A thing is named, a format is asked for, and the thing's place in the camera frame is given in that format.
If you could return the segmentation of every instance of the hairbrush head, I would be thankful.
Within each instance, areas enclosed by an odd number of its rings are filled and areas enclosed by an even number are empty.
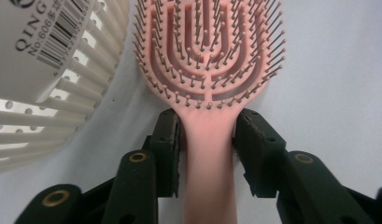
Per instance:
[[[138,0],[140,69],[174,109],[243,108],[285,60],[280,6],[276,0]]]

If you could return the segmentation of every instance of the white surface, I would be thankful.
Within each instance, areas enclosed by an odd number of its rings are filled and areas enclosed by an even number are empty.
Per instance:
[[[248,108],[271,123],[288,150],[317,155],[342,184],[374,197],[382,187],[382,0],[293,0],[283,7],[285,69]],[[67,147],[0,175],[0,223],[13,223],[52,185],[85,191],[108,180],[121,155],[152,133],[167,106],[135,72],[131,40],[104,101]],[[279,223],[276,200],[251,198],[236,159],[235,166],[238,223]],[[181,204],[161,200],[161,223],[180,223]]]

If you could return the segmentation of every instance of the barcode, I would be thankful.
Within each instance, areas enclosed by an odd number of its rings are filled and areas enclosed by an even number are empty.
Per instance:
[[[80,32],[88,7],[82,0],[65,1],[58,19],[53,24],[46,42],[36,58],[53,68],[60,69]]]

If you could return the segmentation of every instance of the white plastic container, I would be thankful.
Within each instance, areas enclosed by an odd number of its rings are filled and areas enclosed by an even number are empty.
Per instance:
[[[64,144],[115,75],[127,0],[0,1],[0,173]]]

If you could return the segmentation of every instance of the hairbrush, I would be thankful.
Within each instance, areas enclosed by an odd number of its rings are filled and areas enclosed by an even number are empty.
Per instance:
[[[134,52],[187,138],[184,223],[236,223],[233,126],[283,68],[281,2],[137,0]]]

